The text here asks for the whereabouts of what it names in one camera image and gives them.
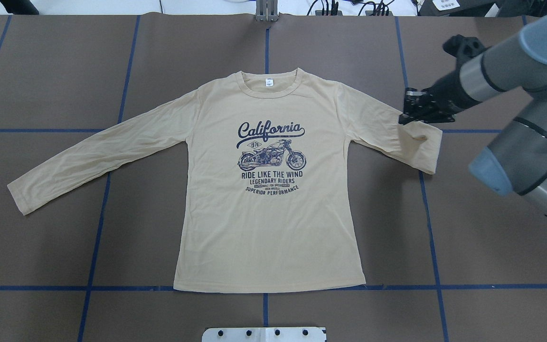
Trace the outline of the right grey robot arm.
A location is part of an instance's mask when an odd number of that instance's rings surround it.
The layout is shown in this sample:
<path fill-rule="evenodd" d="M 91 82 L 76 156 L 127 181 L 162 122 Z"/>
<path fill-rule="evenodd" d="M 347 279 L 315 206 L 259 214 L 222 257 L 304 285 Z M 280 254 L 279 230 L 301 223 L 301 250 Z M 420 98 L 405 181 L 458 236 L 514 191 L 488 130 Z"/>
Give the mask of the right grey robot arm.
<path fill-rule="evenodd" d="M 431 87 L 407 87 L 401 125 L 453 123 L 454 115 L 520 87 L 529 104 L 469 164 L 493 192 L 516 193 L 547 217 L 547 15 L 486 48 L 456 35 L 443 44 L 454 71 Z"/>

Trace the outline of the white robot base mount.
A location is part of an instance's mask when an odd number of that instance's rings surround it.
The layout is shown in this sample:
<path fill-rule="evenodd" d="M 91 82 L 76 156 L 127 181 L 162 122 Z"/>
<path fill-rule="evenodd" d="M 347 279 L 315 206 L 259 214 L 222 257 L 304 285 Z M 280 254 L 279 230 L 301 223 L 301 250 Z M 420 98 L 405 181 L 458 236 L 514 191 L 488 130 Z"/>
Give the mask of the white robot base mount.
<path fill-rule="evenodd" d="M 202 342 L 327 342 L 324 327 L 208 328 Z"/>

